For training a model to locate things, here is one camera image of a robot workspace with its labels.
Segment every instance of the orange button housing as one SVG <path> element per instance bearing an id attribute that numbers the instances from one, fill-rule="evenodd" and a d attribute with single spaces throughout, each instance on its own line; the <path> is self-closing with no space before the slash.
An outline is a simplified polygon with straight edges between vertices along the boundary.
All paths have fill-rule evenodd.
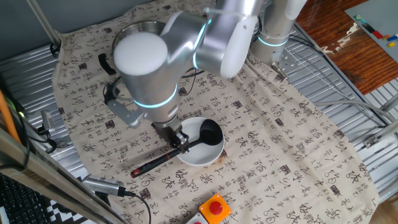
<path id="1" fill-rule="evenodd" d="M 199 211 L 209 224 L 219 224 L 219 222 L 232 213 L 220 194 L 212 196 L 212 198 L 201 205 Z"/>

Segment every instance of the black spoon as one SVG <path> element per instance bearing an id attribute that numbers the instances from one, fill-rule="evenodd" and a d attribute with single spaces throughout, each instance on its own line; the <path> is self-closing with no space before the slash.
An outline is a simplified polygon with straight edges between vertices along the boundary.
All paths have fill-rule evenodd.
<path id="1" fill-rule="evenodd" d="M 200 143 L 215 146 L 223 140 L 221 127 L 212 119 L 206 119 L 200 126 L 199 138 L 189 143 L 189 148 Z"/>
<path id="2" fill-rule="evenodd" d="M 196 141 L 190 142 L 189 143 L 189 148 L 196 146 L 197 144 L 200 143 L 205 143 L 209 146 L 215 146 L 219 144 L 223 140 L 223 131 L 221 130 L 221 127 L 213 120 L 211 119 L 206 119 L 201 125 L 200 125 L 200 133 L 199 133 L 199 138 Z M 142 174 L 145 174 L 146 172 L 154 169 L 155 167 L 162 165 L 169 159 L 177 156 L 180 154 L 179 149 L 174 149 L 173 151 L 164 154 L 163 156 L 160 156 L 159 158 L 154 159 L 153 161 L 150 161 L 143 166 L 140 166 L 136 170 L 132 171 L 130 173 L 132 178 L 138 177 Z"/>

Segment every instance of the spoon handle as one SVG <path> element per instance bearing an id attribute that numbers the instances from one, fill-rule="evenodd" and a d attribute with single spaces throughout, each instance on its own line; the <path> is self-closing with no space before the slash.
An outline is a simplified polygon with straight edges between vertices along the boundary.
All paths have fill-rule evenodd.
<path id="1" fill-rule="evenodd" d="M 193 146 L 196 146 L 197 144 L 200 144 L 200 143 L 203 143 L 203 142 L 201 141 L 201 139 L 197 139 L 197 140 L 195 140 L 195 141 L 193 141 L 193 142 L 190 142 L 190 143 L 189 143 L 189 148 L 192 148 Z"/>
<path id="2" fill-rule="evenodd" d="M 130 173 L 132 178 L 138 177 L 142 174 L 145 174 L 146 172 L 154 169 L 155 167 L 162 165 L 163 163 L 165 163 L 166 161 L 168 161 L 169 159 L 177 156 L 178 154 L 180 154 L 180 150 L 179 149 L 175 149 L 167 154 L 164 154 L 163 156 L 160 156 L 157 159 L 154 159 L 153 161 L 150 161 L 146 164 L 144 164 L 143 166 L 138 167 L 137 169 L 135 169 L 134 171 L 132 171 Z"/>

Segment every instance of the stainless steel bowl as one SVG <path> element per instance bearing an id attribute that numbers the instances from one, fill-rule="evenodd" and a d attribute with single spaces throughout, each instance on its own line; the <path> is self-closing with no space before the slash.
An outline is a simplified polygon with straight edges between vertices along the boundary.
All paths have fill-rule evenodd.
<path id="1" fill-rule="evenodd" d="M 160 35 L 165 25 L 166 24 L 164 22 L 157 22 L 157 21 L 141 21 L 129 25 L 128 27 L 121 30 L 114 38 L 112 43 L 112 54 L 117 44 L 123 38 L 138 32 L 150 32 L 156 35 Z"/>

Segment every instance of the tablecloth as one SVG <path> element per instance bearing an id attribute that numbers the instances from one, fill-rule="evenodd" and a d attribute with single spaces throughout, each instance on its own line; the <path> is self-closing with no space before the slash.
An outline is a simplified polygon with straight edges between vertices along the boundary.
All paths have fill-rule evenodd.
<path id="1" fill-rule="evenodd" d="M 215 193 L 233 211 L 223 223 L 368 223 L 379 196 L 354 147 L 322 111 L 250 52 L 234 78 L 205 72 L 187 96 L 193 78 L 178 84 L 179 118 L 202 116 L 220 124 L 225 138 L 221 157 L 207 167 L 190 167 L 175 158 L 130 177 L 136 167 L 171 148 L 150 121 L 131 129 L 104 104 L 104 85 L 116 76 L 101 68 L 98 55 L 110 54 L 114 36 L 133 22 L 166 22 L 179 10 L 201 14 L 209 4 L 156 1 L 59 34 L 54 94 L 88 172 L 120 180 L 146 199 L 153 223 L 185 223 Z M 146 207 L 136 198 L 110 201 L 131 223 L 148 222 Z"/>

